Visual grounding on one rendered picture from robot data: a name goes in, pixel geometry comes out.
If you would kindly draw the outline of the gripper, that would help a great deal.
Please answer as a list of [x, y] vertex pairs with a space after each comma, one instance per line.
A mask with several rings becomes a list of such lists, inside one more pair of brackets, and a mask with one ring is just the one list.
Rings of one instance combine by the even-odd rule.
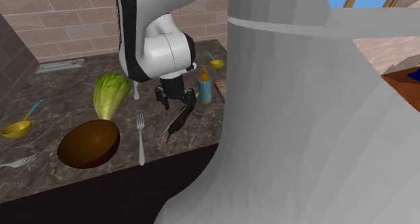
[[162, 86], [155, 88], [155, 98], [158, 102], [164, 105], [165, 110], [170, 109], [168, 102], [169, 99], [181, 100], [185, 107], [181, 109], [181, 114], [190, 114], [196, 106], [197, 97], [193, 88], [190, 88], [184, 92], [184, 80], [183, 76], [172, 79], [160, 79]]

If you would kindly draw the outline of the dark kitchen knife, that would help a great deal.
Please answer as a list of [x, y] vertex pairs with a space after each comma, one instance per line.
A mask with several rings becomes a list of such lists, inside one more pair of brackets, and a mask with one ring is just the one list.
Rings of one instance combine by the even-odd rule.
[[167, 127], [166, 131], [168, 132], [168, 136], [166, 139], [166, 143], [169, 141], [169, 138], [172, 134], [179, 131], [186, 122], [189, 114], [195, 109], [195, 106], [184, 106], [175, 119], [170, 123]]

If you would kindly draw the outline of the blue bottle with yellow cap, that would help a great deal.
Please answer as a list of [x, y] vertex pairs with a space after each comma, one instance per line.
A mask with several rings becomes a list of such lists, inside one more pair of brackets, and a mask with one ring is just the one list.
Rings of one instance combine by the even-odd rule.
[[206, 68], [202, 68], [202, 74], [199, 78], [198, 100], [202, 104], [209, 104], [212, 100], [211, 95], [211, 80]]

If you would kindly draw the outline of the wooden cutting board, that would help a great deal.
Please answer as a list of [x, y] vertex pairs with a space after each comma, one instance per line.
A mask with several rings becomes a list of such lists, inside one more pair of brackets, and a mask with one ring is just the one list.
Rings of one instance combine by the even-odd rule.
[[217, 92], [221, 96], [222, 100], [225, 102], [226, 98], [226, 79], [218, 79], [213, 82]]

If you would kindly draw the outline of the silver fork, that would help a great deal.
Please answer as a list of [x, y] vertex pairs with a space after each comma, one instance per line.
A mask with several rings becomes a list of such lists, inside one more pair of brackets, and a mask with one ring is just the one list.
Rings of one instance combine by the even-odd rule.
[[139, 164], [145, 164], [145, 154], [143, 148], [142, 130], [145, 127], [145, 122], [142, 114], [136, 115], [136, 126], [139, 131]]
[[23, 159], [19, 159], [17, 161], [11, 162], [11, 163], [5, 163], [5, 164], [1, 164], [0, 167], [12, 167], [12, 168], [17, 168], [17, 167], [21, 167], [27, 163], [30, 163], [31, 161], [33, 161], [36, 158], [36, 154], [33, 154], [29, 157], [25, 157]]

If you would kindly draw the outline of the green lettuce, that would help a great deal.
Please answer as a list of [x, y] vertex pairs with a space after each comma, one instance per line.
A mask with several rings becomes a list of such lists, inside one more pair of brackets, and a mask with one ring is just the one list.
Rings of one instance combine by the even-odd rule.
[[93, 103], [99, 119], [111, 120], [131, 90], [130, 80], [117, 73], [105, 73], [95, 82]]

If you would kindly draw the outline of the brown bowl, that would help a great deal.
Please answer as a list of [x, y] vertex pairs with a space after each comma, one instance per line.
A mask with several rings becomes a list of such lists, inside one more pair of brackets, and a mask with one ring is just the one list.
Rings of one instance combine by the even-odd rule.
[[75, 127], [60, 142], [59, 160], [77, 169], [98, 167], [118, 150], [120, 133], [110, 120], [92, 120]]

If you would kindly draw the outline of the grey metal grille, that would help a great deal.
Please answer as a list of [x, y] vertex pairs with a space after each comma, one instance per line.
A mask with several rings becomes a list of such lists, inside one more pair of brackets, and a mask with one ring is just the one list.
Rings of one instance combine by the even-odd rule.
[[83, 67], [85, 59], [73, 59], [68, 61], [57, 61], [53, 63], [44, 63], [39, 65], [35, 73], [50, 73], [53, 71], [62, 71], [67, 69], [76, 69]]

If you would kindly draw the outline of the brown wooden table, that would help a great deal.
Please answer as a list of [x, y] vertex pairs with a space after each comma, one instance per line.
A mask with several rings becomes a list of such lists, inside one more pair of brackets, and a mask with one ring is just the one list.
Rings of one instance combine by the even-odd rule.
[[404, 99], [420, 112], [420, 81], [409, 77], [409, 73], [420, 73], [420, 65], [391, 65], [381, 75], [383, 80]]

